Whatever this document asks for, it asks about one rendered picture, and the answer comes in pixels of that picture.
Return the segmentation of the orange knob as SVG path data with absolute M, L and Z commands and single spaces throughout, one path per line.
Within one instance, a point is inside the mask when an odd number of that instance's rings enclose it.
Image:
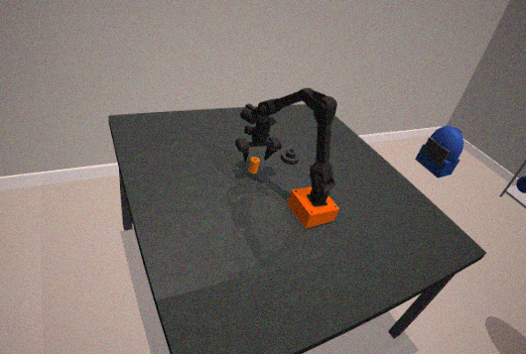
M 256 157 L 252 157 L 250 159 L 250 164 L 249 164 L 248 171 L 250 173 L 252 173 L 252 174 L 256 174 L 257 171 L 258 171 L 259 163 L 260 163 L 260 159 L 258 159 Z

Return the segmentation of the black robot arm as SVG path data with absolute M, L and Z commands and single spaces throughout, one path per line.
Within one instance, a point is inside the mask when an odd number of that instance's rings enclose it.
M 335 186 L 329 163 L 330 124 L 337 107 L 334 98 L 305 88 L 281 98 L 262 101 L 257 108 L 248 103 L 240 112 L 240 117 L 250 124 L 256 123 L 254 127 L 245 126 L 245 134 L 253 137 L 254 128 L 260 133 L 268 133 L 270 126 L 277 123 L 274 117 L 271 118 L 268 115 L 302 100 L 314 109 L 318 121 L 317 161 L 310 166 L 312 191 L 311 194 L 307 194 L 307 198 L 313 207 L 320 207 L 327 205 L 329 190 Z

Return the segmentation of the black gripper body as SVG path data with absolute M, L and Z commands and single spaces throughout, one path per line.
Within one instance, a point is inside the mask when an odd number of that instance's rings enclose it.
M 252 137 L 252 142 L 247 142 L 246 139 L 236 139 L 235 145 L 239 152 L 247 152 L 249 150 L 249 147 L 262 147 L 262 146 L 270 146 L 271 149 L 274 150 L 281 150 L 282 143 L 279 141 L 277 137 L 270 137 L 269 132 L 268 133 L 260 133 L 255 128 L 254 130 L 254 136 Z M 267 141 L 268 139 L 268 141 Z

